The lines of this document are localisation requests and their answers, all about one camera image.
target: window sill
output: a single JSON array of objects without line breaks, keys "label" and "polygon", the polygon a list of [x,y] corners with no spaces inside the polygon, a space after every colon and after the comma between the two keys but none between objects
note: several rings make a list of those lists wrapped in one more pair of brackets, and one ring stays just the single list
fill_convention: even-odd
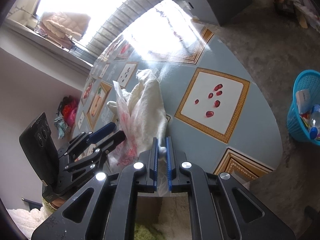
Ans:
[{"label": "window sill", "polygon": [[6,19],[4,21],[4,25],[10,28],[12,31],[14,31],[17,35],[20,35],[22,38],[24,38],[32,45],[38,47],[39,49],[54,57],[55,59],[62,61],[64,64],[70,66],[72,69],[84,75],[88,75],[90,73],[90,70],[92,68],[91,64],[72,55],[67,50],[58,47],[54,43],[43,38],[42,36],[38,35],[37,33],[25,27],[24,25],[10,19]]}]

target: beige quilted fabric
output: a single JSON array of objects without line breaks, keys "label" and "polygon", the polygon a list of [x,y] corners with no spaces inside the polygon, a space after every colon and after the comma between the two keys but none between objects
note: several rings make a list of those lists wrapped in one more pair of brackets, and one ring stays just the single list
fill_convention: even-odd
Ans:
[{"label": "beige quilted fabric", "polygon": [[80,40],[88,28],[91,17],[87,14],[74,12],[44,12],[41,21],[59,38],[71,35]]}]

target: triangular cutout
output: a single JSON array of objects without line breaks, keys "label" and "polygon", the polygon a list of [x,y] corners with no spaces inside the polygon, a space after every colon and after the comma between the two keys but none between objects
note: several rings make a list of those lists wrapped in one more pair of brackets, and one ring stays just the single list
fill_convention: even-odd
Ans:
[{"label": "triangular cutout", "polygon": [[87,210],[90,199],[93,195],[94,189],[89,187],[82,193],[75,201],[71,203],[62,213],[62,215],[75,223],[80,223],[83,219],[84,213]]},{"label": "triangular cutout", "polygon": [[233,188],[232,193],[246,223],[262,217],[262,212],[239,189]]}]

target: bottle label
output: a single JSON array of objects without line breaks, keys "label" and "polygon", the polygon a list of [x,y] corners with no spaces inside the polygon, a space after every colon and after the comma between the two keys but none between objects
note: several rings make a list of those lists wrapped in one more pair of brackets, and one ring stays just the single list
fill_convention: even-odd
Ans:
[{"label": "bottle label", "polygon": [[315,104],[311,110],[311,113],[313,114],[314,112],[320,112],[320,105]]}]

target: plastic bottle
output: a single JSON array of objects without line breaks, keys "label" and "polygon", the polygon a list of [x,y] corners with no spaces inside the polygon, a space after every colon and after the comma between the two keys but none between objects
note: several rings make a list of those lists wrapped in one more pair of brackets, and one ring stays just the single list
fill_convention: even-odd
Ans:
[{"label": "plastic bottle", "polygon": [[311,110],[309,119],[309,133],[310,139],[315,139],[320,131],[320,105],[316,104]]}]

